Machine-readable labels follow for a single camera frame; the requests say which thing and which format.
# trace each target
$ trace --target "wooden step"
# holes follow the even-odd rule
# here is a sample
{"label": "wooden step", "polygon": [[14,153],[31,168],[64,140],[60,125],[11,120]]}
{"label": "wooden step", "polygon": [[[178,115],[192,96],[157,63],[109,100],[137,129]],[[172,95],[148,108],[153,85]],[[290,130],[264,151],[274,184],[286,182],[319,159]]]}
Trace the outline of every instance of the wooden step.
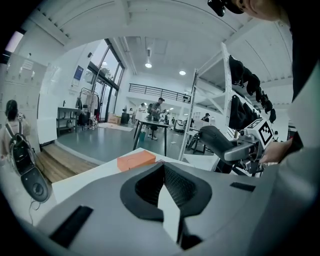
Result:
{"label": "wooden step", "polygon": [[81,174],[98,166],[63,150],[55,144],[46,145],[42,149],[52,157],[52,159],[69,169],[74,174]]}
{"label": "wooden step", "polygon": [[36,165],[51,183],[59,182],[75,175],[45,152],[37,154]]}

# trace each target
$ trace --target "black backpack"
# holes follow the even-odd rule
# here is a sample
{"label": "black backpack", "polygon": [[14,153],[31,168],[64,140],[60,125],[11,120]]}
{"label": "black backpack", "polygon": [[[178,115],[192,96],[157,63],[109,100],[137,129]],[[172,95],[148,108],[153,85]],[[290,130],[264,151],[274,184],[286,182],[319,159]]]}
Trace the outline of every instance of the black backpack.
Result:
{"label": "black backpack", "polygon": [[29,171],[35,166],[34,159],[32,157],[31,148],[23,135],[22,123],[18,122],[18,133],[14,134],[9,123],[5,124],[6,131],[10,136],[9,148],[10,154],[14,159],[14,165],[20,175]]}

